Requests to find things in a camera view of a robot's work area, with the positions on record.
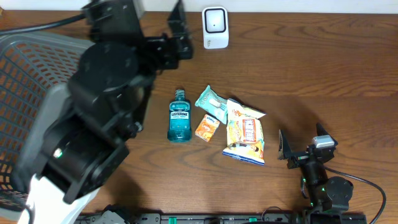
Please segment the blue Listerine mouthwash bottle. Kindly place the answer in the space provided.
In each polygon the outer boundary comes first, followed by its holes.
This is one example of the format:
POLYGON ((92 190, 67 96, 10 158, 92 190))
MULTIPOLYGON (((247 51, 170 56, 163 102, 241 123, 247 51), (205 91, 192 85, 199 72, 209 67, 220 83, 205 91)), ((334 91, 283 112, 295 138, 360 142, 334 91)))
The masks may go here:
POLYGON ((169 104, 169 129, 167 139, 170 142, 188 142, 192 138, 190 125, 191 104, 185 97, 185 90, 175 91, 175 99, 169 104))

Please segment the orange tissue pack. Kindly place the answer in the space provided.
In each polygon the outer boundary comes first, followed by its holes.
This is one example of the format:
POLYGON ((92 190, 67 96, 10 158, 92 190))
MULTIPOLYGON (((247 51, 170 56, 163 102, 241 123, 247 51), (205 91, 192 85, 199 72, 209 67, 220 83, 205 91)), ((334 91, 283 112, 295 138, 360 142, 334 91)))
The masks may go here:
POLYGON ((206 114, 195 130, 195 136, 209 142, 220 125, 220 121, 206 114))

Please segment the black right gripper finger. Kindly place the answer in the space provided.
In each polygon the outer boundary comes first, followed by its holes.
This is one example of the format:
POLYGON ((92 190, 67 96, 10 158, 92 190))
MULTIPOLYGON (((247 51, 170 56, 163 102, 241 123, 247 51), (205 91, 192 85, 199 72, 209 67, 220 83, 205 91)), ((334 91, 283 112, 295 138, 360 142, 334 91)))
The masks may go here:
MULTIPOLYGON (((330 135, 320 123, 316 124, 316 130, 317 130, 317 136, 330 135)), ((335 146, 337 146, 338 145, 338 141, 336 141, 334 138, 333 138, 333 140, 335 141, 335 146)))
POLYGON ((289 146, 289 142, 283 132, 279 130, 279 155, 278 160, 286 160, 291 157, 292 150, 289 146))

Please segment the teal wet wipes pack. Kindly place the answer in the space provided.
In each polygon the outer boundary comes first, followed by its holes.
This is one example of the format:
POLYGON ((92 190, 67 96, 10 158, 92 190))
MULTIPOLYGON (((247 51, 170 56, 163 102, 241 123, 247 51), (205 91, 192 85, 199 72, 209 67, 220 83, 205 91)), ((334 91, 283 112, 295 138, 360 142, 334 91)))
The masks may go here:
POLYGON ((218 96, 211 86, 207 86, 195 102, 196 107, 204 109, 223 124, 228 120, 227 100, 218 96))

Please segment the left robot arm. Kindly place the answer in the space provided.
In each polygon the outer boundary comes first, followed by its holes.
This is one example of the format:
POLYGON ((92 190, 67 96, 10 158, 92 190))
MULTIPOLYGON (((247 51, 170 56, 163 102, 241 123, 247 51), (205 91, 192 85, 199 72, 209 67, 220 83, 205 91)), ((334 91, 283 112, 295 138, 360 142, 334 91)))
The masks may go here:
POLYGON ((133 1, 92 1, 81 18, 93 45, 47 94, 15 169, 29 192, 20 223, 73 223, 128 156, 157 75, 193 57, 181 1, 171 34, 157 37, 143 34, 133 1))

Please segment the yellow snack bag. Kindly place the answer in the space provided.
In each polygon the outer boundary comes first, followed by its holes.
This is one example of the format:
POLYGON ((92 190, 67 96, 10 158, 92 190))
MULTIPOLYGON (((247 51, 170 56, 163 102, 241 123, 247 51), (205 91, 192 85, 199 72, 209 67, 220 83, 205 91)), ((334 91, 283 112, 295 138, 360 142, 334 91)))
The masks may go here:
POLYGON ((227 109, 227 146, 222 154, 263 166, 265 142, 260 119, 266 114, 233 99, 227 100, 227 109))

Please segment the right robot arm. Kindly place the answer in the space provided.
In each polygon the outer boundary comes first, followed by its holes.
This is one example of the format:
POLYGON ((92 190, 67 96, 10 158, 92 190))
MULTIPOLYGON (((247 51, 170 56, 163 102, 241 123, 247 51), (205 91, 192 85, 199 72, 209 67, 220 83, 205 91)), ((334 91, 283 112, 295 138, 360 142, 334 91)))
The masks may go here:
POLYGON ((328 177, 324 163, 334 158, 338 145, 319 123, 317 135, 305 151, 294 152, 283 132, 279 130, 279 160, 287 161, 288 169, 299 168, 302 173, 301 192, 310 206, 290 216, 290 223, 343 223, 343 213, 349 209, 353 184, 342 177, 328 177))

